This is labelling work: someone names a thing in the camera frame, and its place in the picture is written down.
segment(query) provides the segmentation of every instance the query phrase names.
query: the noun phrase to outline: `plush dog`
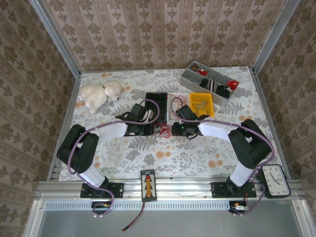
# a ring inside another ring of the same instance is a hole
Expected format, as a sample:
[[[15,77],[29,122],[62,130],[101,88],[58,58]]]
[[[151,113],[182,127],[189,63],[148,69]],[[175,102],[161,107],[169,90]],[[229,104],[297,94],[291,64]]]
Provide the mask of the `plush dog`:
[[[119,99],[122,86],[116,80],[109,80],[103,84],[104,93],[108,96],[109,103]]]
[[[91,83],[80,87],[79,98],[84,101],[91,114],[95,113],[108,99],[103,86]]]

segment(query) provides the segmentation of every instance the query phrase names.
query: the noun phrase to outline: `wall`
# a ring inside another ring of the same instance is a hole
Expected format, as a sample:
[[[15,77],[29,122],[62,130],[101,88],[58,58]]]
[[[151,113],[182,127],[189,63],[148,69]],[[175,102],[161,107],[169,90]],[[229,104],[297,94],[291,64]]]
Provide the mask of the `wall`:
[[[316,222],[316,1],[301,0],[259,73],[295,179]]]
[[[43,0],[80,70],[253,66],[285,0]]]
[[[74,78],[27,0],[0,1],[0,236],[20,236]]]

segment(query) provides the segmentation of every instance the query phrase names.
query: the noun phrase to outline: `analog clock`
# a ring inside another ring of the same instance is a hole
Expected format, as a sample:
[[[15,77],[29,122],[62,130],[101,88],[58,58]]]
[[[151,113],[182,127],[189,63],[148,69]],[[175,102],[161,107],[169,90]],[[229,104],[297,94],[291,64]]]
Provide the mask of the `analog clock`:
[[[282,167],[279,164],[263,165],[259,169],[259,180],[266,186],[267,198],[285,198],[291,195]]]

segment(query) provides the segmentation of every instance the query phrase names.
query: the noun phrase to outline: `gray organizer box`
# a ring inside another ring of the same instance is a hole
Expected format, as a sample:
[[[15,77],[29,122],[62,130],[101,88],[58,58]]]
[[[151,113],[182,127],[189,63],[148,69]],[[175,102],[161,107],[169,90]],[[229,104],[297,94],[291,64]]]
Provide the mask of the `gray organizer box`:
[[[199,67],[198,70],[204,69],[204,71],[208,71],[207,75],[202,76],[201,74],[192,71],[190,68],[192,68],[194,63],[198,65],[198,67]],[[235,91],[233,91],[233,93],[231,94],[229,99],[225,99],[224,97],[222,97],[216,93],[213,93],[207,89],[204,89],[203,87],[200,87],[199,84],[204,78],[213,80],[213,81],[217,82],[218,85],[225,85],[227,83],[227,81],[234,80],[226,75],[223,75],[223,74],[203,65],[202,63],[198,63],[197,61],[193,61],[186,68],[186,70],[181,74],[180,84],[182,86],[186,87],[187,89],[193,91],[193,92],[211,93],[214,103],[216,103],[222,107],[226,106],[227,102],[232,97],[232,95],[234,94]]]

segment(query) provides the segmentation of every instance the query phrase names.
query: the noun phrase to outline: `yellow container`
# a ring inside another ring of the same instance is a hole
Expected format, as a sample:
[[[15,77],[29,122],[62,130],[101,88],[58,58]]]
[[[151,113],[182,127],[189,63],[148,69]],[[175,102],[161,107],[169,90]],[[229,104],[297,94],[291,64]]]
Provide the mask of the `yellow container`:
[[[190,108],[198,117],[201,115],[214,117],[212,95],[209,93],[190,93]]]

